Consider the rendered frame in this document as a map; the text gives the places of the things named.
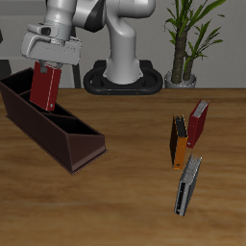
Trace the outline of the red book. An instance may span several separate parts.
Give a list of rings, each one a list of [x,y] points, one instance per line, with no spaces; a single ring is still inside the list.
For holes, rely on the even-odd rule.
[[[30,101],[46,111],[53,111],[62,71],[47,63],[44,66],[46,72],[42,73],[40,63],[35,63]]]
[[[191,112],[187,128],[187,147],[193,148],[204,130],[209,101],[200,100]]]

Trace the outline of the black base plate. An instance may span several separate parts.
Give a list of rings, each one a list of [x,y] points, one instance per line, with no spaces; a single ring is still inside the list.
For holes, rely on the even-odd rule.
[[[139,61],[143,76],[132,84],[118,85],[103,76],[106,61],[99,60],[84,76],[84,88],[94,95],[151,95],[158,93],[163,86],[161,74],[148,60]]]

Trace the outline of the green pot plant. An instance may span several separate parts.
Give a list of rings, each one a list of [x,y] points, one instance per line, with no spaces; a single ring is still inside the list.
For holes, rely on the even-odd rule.
[[[210,20],[199,22],[226,0],[205,0],[197,10],[193,8],[194,0],[174,0],[175,11],[167,9],[171,14],[163,25],[164,30],[171,36],[174,45],[174,60],[172,69],[164,76],[166,88],[195,88],[196,76],[192,74],[194,61],[203,60],[204,51],[213,44],[221,43],[218,38],[220,27],[208,34]]]

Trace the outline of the grey book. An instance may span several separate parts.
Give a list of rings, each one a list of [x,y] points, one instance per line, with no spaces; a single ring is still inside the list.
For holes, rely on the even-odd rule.
[[[184,168],[184,172],[180,178],[174,208],[174,212],[180,216],[184,216],[186,213],[188,204],[196,185],[201,161],[201,158],[194,157],[193,154],[190,154]]]

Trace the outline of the dark brown desk caddy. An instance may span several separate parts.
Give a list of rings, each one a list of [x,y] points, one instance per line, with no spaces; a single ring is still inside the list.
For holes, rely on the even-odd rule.
[[[34,69],[0,80],[7,117],[71,175],[107,153],[105,136],[56,104],[52,112],[29,101]]]

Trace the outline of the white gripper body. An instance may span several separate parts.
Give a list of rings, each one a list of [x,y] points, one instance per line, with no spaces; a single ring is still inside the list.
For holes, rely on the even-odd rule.
[[[72,37],[64,46],[52,43],[50,37],[27,33],[22,41],[21,54],[32,60],[77,65],[80,61],[82,43]]]

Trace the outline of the orange book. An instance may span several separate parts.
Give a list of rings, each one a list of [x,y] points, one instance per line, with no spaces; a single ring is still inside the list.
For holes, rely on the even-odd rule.
[[[174,115],[169,143],[172,167],[174,169],[183,168],[186,144],[187,130],[185,126],[185,119],[183,116],[179,117]]]

